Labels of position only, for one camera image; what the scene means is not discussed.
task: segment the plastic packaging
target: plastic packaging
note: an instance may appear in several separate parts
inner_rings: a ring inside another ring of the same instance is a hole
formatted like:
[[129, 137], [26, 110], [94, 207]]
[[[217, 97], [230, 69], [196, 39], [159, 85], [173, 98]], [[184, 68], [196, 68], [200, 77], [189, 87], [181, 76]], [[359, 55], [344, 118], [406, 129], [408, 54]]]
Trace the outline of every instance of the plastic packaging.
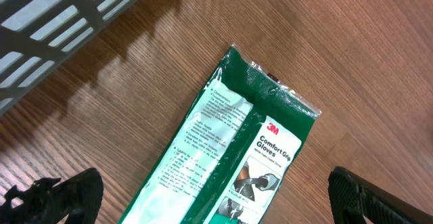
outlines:
[[259, 223], [319, 115], [231, 46], [119, 223]]

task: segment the wooden floor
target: wooden floor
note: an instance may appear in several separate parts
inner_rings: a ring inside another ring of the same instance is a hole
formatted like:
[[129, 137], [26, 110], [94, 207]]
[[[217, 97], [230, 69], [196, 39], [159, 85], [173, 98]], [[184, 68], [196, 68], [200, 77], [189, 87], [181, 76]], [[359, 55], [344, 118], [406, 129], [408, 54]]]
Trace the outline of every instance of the wooden floor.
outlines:
[[232, 43], [323, 111], [263, 223], [336, 165], [433, 214], [433, 0], [140, 0], [0, 118], [0, 194], [94, 166], [117, 222]]

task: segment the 3m logo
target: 3m logo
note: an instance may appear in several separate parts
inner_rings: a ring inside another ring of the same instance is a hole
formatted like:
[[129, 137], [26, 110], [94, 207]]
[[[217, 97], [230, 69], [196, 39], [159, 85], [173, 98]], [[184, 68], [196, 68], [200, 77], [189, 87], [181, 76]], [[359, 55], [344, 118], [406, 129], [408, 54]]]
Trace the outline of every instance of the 3m logo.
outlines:
[[274, 133], [275, 135], [278, 134], [278, 128], [273, 124], [273, 123], [269, 123], [268, 127], [266, 127], [270, 132]]

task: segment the white plastic basket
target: white plastic basket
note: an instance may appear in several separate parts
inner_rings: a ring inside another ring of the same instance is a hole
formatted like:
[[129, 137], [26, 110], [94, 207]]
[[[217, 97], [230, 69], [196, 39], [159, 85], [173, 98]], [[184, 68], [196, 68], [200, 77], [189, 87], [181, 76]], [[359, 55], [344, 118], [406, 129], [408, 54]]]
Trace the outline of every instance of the white plastic basket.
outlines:
[[0, 115], [136, 0], [0, 0]]

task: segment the glove package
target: glove package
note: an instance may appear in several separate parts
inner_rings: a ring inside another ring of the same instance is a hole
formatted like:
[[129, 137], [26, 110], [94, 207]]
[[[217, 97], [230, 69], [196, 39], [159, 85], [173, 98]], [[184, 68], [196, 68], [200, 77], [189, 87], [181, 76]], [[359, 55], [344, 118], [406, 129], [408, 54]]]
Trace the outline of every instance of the glove package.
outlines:
[[231, 46], [119, 223], [259, 223], [319, 115]]

